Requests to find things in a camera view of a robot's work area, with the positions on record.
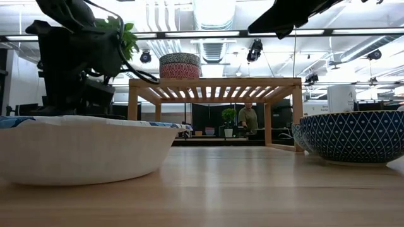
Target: white bowl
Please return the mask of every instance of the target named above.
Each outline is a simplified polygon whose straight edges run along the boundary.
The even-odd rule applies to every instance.
[[[4,119],[0,117],[0,177],[27,185],[140,177],[160,168],[178,132],[192,130],[188,125],[82,116],[34,117],[16,124]],[[11,125],[17,127],[5,129]]]

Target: potted plant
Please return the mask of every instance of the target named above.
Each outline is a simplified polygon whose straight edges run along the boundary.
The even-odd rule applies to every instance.
[[[109,16],[106,20],[105,19],[95,19],[95,26],[97,28],[116,28],[119,29],[119,20],[113,16]],[[122,44],[122,51],[126,60],[132,60],[133,49],[139,52],[139,47],[136,44],[138,40],[137,36],[134,35],[131,30],[133,28],[133,23],[126,23],[124,34],[123,34],[123,44]]]
[[[233,108],[227,108],[222,112],[222,118],[225,121],[225,137],[233,137],[235,114],[236,112]]]

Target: green shirt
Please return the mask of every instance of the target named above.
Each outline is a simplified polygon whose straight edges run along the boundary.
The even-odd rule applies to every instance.
[[[258,129],[257,114],[253,109],[242,108],[239,112],[239,122],[245,122],[252,131]]]

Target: wooden frame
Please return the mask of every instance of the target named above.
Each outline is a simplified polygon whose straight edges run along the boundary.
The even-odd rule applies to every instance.
[[[271,129],[271,104],[293,95],[293,122],[303,116],[302,81],[300,78],[217,78],[217,79],[161,79],[160,84],[149,84],[140,79],[129,80],[128,120],[137,120],[138,96],[156,105],[156,121],[161,120],[162,103],[265,103],[265,128]],[[268,147],[272,144],[271,130],[265,130]]]

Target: wooden tabletop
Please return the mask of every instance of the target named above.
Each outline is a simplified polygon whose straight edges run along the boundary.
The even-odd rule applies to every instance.
[[[271,148],[172,148],[145,177],[83,187],[0,182],[0,226],[404,226],[404,160],[327,165]]]

